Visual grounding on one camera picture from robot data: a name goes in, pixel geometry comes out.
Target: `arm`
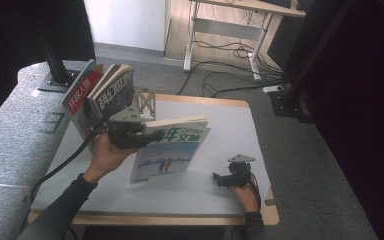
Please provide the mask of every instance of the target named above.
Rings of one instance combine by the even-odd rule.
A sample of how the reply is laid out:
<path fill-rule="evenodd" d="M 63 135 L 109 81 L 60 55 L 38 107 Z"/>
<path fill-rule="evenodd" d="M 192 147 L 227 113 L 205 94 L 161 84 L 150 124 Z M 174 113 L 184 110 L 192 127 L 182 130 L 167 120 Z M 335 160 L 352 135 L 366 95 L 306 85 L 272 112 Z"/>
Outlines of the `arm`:
<path fill-rule="evenodd" d="M 249 184 L 244 187 L 231 187 L 245 210 L 245 232 L 247 240 L 264 240 L 264 223 L 258 212 L 258 203 Z"/>
<path fill-rule="evenodd" d="M 110 142 L 108 134 L 98 135 L 95 138 L 92 161 L 85 173 L 80 174 L 17 239 L 62 239 L 89 194 L 98 186 L 98 181 L 117 169 L 136 151 L 137 149 L 120 150 Z"/>

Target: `hand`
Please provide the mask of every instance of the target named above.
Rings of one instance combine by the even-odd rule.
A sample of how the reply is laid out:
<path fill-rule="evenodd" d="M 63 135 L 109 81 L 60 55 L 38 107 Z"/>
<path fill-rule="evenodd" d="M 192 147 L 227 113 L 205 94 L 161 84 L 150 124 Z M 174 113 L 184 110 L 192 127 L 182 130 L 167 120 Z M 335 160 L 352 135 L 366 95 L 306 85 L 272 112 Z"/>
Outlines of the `hand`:
<path fill-rule="evenodd" d="M 97 183 L 103 176 L 117 169 L 121 163 L 138 148 L 119 149 L 113 145 L 108 133 L 95 137 L 92 162 L 83 174 L 83 178 L 89 183 Z"/>
<path fill-rule="evenodd" d="M 239 202 L 242 204 L 245 212 L 258 212 L 258 202 L 257 197 L 255 197 L 254 190 L 251 185 L 247 183 L 243 187 L 230 187 L 238 198 Z"/>

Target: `gray carpet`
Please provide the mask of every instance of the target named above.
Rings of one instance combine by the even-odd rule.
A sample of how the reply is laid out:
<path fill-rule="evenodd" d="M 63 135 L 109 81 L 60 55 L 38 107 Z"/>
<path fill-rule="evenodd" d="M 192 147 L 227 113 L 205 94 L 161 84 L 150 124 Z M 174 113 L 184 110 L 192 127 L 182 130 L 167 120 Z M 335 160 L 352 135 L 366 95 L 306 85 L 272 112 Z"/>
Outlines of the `gray carpet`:
<path fill-rule="evenodd" d="M 98 58 L 98 63 L 130 64 L 135 68 L 135 87 L 159 93 L 176 94 L 187 77 L 178 66 L 106 58 Z M 66 65 L 80 69 L 83 63 Z M 196 71 L 182 95 L 201 96 L 209 70 Z M 0 239 L 15 239 L 21 231 L 29 209 L 26 196 L 46 173 L 68 125 L 67 118 L 61 118 L 63 94 L 36 91 L 48 71 L 46 64 L 21 70 L 18 86 L 0 109 Z M 225 74 L 207 81 L 217 89 L 249 85 Z M 265 228 L 267 239 L 377 239 L 314 125 L 274 116 L 269 96 L 261 89 L 217 97 L 245 100 L 251 107 L 280 216 L 278 225 Z"/>

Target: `desk leg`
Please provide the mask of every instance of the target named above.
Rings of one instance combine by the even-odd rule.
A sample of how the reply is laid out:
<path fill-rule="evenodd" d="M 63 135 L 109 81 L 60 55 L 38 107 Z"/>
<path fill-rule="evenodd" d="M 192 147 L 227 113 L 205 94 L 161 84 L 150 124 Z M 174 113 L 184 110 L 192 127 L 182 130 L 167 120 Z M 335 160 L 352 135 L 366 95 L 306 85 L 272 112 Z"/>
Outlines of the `desk leg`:
<path fill-rule="evenodd" d="M 185 61 L 183 63 L 183 71 L 189 72 L 191 70 L 191 61 L 192 61 L 192 44 L 193 36 L 195 34 L 195 19 L 198 14 L 198 3 L 193 2 L 193 13 L 190 21 L 190 30 L 189 30 L 189 42 L 186 46 Z"/>
<path fill-rule="evenodd" d="M 260 37 L 258 38 L 258 42 L 256 47 L 254 48 L 254 51 L 252 53 L 248 53 L 249 57 L 249 63 L 251 64 L 251 69 L 254 72 L 254 79 L 255 81 L 261 81 L 261 75 L 260 71 L 258 70 L 258 64 L 257 64 L 257 57 L 260 53 L 261 46 L 263 45 L 264 38 L 266 37 L 266 33 L 269 30 L 269 25 L 271 22 L 271 19 L 273 17 L 272 13 L 267 14 L 267 18 L 263 24 L 263 29 L 261 30 Z"/>

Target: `white desk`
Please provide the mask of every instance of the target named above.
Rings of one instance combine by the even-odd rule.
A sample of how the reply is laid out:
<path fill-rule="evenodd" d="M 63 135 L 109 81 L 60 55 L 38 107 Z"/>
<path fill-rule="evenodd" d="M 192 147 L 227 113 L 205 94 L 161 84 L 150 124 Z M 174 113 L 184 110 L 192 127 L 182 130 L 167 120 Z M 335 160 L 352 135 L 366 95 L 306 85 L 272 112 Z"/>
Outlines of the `white desk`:
<path fill-rule="evenodd" d="M 258 0 L 191 0 L 193 1 L 192 18 L 190 23 L 189 42 L 186 46 L 184 71 L 190 71 L 192 61 L 192 43 L 195 32 L 211 33 L 221 36 L 229 36 L 257 41 L 256 48 L 248 54 L 251 69 L 254 72 L 254 79 L 261 81 L 258 74 L 258 65 L 256 58 L 260 52 L 261 45 L 268 31 L 273 14 L 279 14 L 290 17 L 305 17 L 305 12 L 296 10 L 297 1 L 292 0 L 291 8 L 279 7 L 273 4 L 261 2 Z M 232 8 L 252 10 L 257 12 L 266 12 L 267 18 L 262 28 L 252 27 L 241 24 L 226 23 L 210 19 L 197 18 L 198 3 L 208 3 Z"/>
<path fill-rule="evenodd" d="M 77 224 L 105 225 L 238 225 L 243 210 L 233 193 L 220 188 L 212 173 L 227 175 L 227 159 L 242 153 L 256 158 L 251 163 L 262 199 L 271 199 L 270 181 L 258 144 L 251 111 L 244 101 L 157 95 L 157 119 L 204 114 L 212 130 L 178 181 L 130 185 L 134 156 L 99 182 L 74 219 Z M 54 169 L 80 145 L 70 125 L 50 166 Z M 32 204 L 29 220 L 59 197 L 89 165 L 91 154 L 83 151 L 71 164 L 45 182 Z M 267 225 L 277 224 L 275 206 L 263 207 Z"/>

